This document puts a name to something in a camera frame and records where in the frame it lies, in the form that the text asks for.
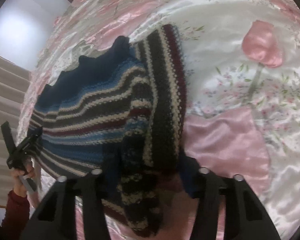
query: screw head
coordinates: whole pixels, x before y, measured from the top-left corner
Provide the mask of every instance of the screw head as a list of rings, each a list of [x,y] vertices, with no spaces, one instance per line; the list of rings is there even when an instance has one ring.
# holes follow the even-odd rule
[[[60,176],[57,181],[59,182],[65,182],[67,180],[67,177],[66,176]]]
[[[243,181],[244,177],[241,174],[236,174],[233,176],[236,181]]]
[[[94,169],[91,171],[93,175],[100,175],[102,173],[102,169]]]
[[[201,174],[208,174],[210,172],[210,170],[208,168],[203,167],[203,168],[199,169],[199,172]]]

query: curtain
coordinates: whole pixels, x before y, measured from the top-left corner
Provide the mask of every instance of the curtain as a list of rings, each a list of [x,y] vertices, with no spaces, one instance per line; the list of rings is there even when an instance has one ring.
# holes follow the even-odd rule
[[[20,107],[29,86],[30,72],[0,57],[0,126],[9,121],[15,139]],[[9,154],[0,129],[0,206],[6,206],[13,187],[6,161]]]

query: striped sweater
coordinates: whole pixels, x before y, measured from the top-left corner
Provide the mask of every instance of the striped sweater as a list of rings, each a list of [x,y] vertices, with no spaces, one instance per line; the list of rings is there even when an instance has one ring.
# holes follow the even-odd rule
[[[121,157],[121,180],[106,213],[136,234],[162,220],[157,175],[176,169],[186,91],[178,33],[164,25],[134,44],[118,37],[98,58],[79,58],[37,99],[29,131],[43,127],[34,157],[53,177],[84,176]]]

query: sweater sleeve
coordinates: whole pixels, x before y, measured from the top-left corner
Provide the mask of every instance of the sweater sleeve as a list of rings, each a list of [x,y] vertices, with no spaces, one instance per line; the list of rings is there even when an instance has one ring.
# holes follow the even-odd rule
[[[12,191],[8,194],[5,218],[2,230],[9,240],[18,240],[29,220],[30,204],[26,197],[20,197]]]

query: human hand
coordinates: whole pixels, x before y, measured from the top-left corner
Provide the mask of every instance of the human hand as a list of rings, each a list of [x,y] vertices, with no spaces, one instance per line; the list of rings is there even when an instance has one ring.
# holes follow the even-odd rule
[[[27,162],[25,164],[25,167],[26,167],[26,170],[28,171],[27,177],[28,178],[35,177],[35,172],[34,172],[34,168],[32,166],[32,162]],[[22,176],[24,174],[25,174],[24,171],[21,171],[18,169],[13,169],[11,171],[11,176],[14,180],[13,192],[20,197],[27,196],[27,190],[26,190],[25,186],[22,184],[21,180],[19,179],[19,176]]]

